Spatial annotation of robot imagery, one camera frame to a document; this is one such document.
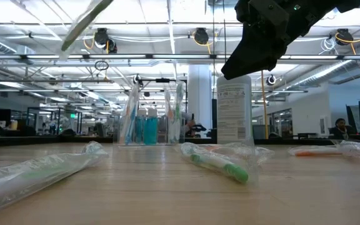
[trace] ceiling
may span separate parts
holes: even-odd
[[[35,51],[36,54],[59,54],[61,46],[59,39],[64,39],[71,28],[73,19],[76,19],[86,10],[91,0],[22,0],[27,12],[17,7],[10,0],[0,0],[0,41],[7,46],[16,49],[20,46],[27,46]],[[172,26],[168,23],[169,17],[172,19]],[[192,36],[196,28],[206,28],[213,42],[214,35],[215,47],[210,46],[212,54],[231,54],[238,45],[242,36],[242,25],[236,21],[236,13],[231,7],[223,10],[206,10],[205,0],[114,0],[114,2],[103,11],[95,23],[87,29],[83,37],[88,37],[86,42],[91,45],[93,33],[97,28],[108,28],[109,35],[116,42],[118,53],[120,54],[208,54],[207,46],[197,45]],[[329,33],[335,33],[338,28],[348,28],[349,32],[357,39],[360,38],[360,9],[354,9],[344,14],[329,13],[317,24],[309,33],[291,43],[287,49],[289,55],[304,54],[336,54],[334,51],[324,51],[324,38]],[[171,45],[170,30],[173,30],[174,45]],[[336,46],[338,54],[351,54],[349,46]],[[83,40],[74,43],[72,54],[102,54],[103,51],[96,47],[87,49]],[[0,60],[0,68],[5,72],[11,71],[18,77],[24,77],[26,70],[19,66],[4,66],[3,64],[15,61]],[[187,79],[188,66],[197,64],[197,61],[154,61],[146,59],[132,60],[132,66],[128,66],[127,60],[110,61],[111,67],[107,70],[106,76],[113,83],[84,83],[84,89],[130,89],[135,75],[142,78],[171,78],[175,77],[174,67],[177,71],[177,78]],[[205,61],[211,65],[211,71],[215,76],[212,83],[221,75],[223,63],[213,63]],[[278,64],[276,68],[269,72],[265,71],[264,76],[270,74],[284,80],[298,78],[306,72],[322,65],[323,62],[304,62],[292,64]],[[90,79],[87,66],[61,66],[61,67],[31,67],[30,73],[34,73],[31,79]],[[252,78],[253,89],[261,89],[261,73],[249,74]],[[62,89],[62,85],[51,86],[48,83],[31,84],[38,85],[46,89]],[[173,88],[174,84],[148,84],[149,88],[162,89]],[[108,101],[125,100],[127,95],[124,93],[98,93]],[[163,99],[161,93],[151,93],[151,99]]]

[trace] blue bottle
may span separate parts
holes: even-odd
[[[158,141],[158,112],[148,109],[147,121],[144,125],[144,144],[155,145]]]
[[[143,136],[144,136],[144,126],[147,119],[147,111],[145,109],[139,109],[136,117],[136,133],[135,142],[137,144],[143,143]]]

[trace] clear plastic wrapper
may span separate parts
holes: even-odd
[[[53,154],[0,168],[0,208],[25,198],[109,155],[97,142],[81,154]]]
[[[335,146],[298,146],[291,148],[288,153],[292,156],[342,155],[342,152]]]
[[[119,132],[119,144],[129,145],[133,142],[134,123],[138,111],[139,86],[136,84],[132,87],[129,99],[122,113],[122,121]]]
[[[258,181],[257,157],[253,144],[198,146],[186,142],[177,150],[190,163],[220,172],[242,184]]]
[[[183,127],[183,119],[181,116],[181,106],[183,104],[184,97],[184,83],[177,81],[176,97],[174,98],[174,105],[171,106],[170,93],[165,90],[165,105],[166,105],[166,116],[168,119],[167,123],[167,141],[169,144],[179,143],[180,134]]]
[[[236,142],[225,145],[199,144],[198,146],[213,153],[225,154],[232,158],[244,158],[245,160],[248,160],[247,157],[253,153],[251,146]],[[274,151],[268,150],[264,147],[255,147],[255,155],[257,165],[261,165],[274,156]]]
[[[360,142],[341,141],[336,146],[345,156],[360,157]]]
[[[97,18],[97,16],[104,11],[114,0],[91,0],[87,9],[73,21],[72,26],[64,38],[62,47],[60,48],[60,58],[67,59],[73,50],[71,46],[78,39],[83,31]]]

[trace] metal beam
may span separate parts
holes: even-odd
[[[188,60],[207,60],[213,61],[222,59],[225,60],[223,54],[73,54],[68,57],[71,60],[108,60],[108,59],[188,59]],[[35,55],[17,55],[17,54],[0,54],[0,60],[32,60],[32,61],[45,61],[45,60],[59,60],[58,55],[50,54],[35,54]],[[281,56],[279,61],[290,63],[292,61],[301,61],[308,63],[309,61],[332,61],[338,62],[342,60],[360,60],[360,55],[337,55],[337,56],[322,56],[322,55],[284,55]]]

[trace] orange cable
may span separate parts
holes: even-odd
[[[88,48],[88,49],[92,49],[93,47],[94,47],[94,39],[95,39],[95,33],[94,33],[94,35],[92,36],[92,44],[91,44],[91,47],[89,47],[88,45],[87,45],[87,43],[86,43],[86,40],[84,39],[84,40],[82,40],[83,41],[83,43],[84,43],[84,46],[86,47],[86,48]]]

